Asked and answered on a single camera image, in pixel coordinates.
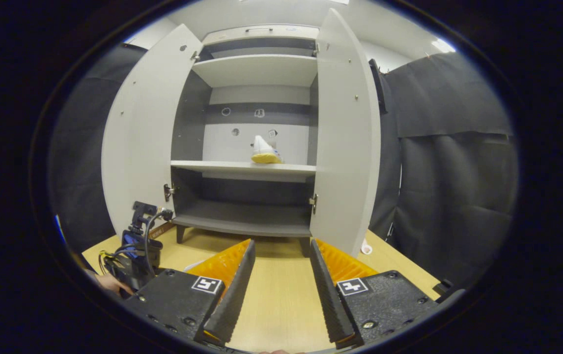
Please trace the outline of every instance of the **open cabinet door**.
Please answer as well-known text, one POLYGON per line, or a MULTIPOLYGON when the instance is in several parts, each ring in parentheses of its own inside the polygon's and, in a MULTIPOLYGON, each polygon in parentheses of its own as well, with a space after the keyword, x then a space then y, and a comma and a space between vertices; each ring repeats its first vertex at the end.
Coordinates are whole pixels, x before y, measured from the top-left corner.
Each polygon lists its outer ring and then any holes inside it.
POLYGON ((176 106, 203 44, 180 25, 133 67, 111 105, 102 139, 102 188, 118 236, 131 224, 135 201, 174 209, 170 152, 176 106))
POLYGON ((317 36, 319 138, 310 233, 358 256, 380 168, 380 111, 360 42, 329 9, 317 36))

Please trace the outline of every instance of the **cabinet leg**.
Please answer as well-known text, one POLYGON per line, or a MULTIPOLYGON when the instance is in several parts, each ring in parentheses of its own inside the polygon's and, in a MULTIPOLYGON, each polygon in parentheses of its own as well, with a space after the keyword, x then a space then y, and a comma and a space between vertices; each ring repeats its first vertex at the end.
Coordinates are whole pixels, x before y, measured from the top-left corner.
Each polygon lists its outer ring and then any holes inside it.
POLYGON ((301 253, 304 257, 310 256, 310 237, 302 237, 299 239, 299 244, 301 245, 301 253))
POLYGON ((183 243, 183 234, 185 233, 185 226, 176 226, 176 243, 183 243))

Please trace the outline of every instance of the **black curtain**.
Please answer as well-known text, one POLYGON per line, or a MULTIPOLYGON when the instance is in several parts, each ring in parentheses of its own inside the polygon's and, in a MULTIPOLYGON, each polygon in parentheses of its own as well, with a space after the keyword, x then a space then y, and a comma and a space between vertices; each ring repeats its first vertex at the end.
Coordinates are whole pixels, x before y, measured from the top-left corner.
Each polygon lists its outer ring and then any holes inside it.
POLYGON ((508 111, 460 54, 416 60, 380 84, 387 112, 369 228, 436 278, 466 286, 493 262, 511 222, 518 171, 508 111))
POLYGON ((50 202, 76 253, 115 235, 102 190, 102 135, 115 94, 144 53, 122 44, 103 56, 59 114, 48 157, 50 202))

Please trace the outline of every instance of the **ceiling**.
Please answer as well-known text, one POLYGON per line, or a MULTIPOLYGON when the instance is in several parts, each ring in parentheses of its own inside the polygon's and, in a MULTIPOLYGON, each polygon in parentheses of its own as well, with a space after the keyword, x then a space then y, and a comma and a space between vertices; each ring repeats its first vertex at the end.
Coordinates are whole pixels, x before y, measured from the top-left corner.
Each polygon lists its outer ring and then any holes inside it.
POLYGON ((329 8, 336 9, 359 40, 384 47, 412 60, 440 51, 436 40, 415 23, 371 0, 199 0, 169 15, 185 23, 199 39, 209 32, 262 23, 320 26, 329 8))

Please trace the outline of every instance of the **white cabinet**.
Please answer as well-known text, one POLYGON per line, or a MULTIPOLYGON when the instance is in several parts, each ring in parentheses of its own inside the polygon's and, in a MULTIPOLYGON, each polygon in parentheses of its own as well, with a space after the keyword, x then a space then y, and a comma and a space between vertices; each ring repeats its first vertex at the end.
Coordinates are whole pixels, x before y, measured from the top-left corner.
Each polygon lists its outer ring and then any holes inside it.
POLYGON ((319 29, 257 25, 202 43, 181 25, 113 102, 102 151, 113 226, 120 235, 138 200, 173 208, 178 235, 192 226, 304 247, 314 236, 355 256, 375 197, 378 115, 362 47, 333 9, 319 29), (256 134, 286 163, 251 163, 256 134))

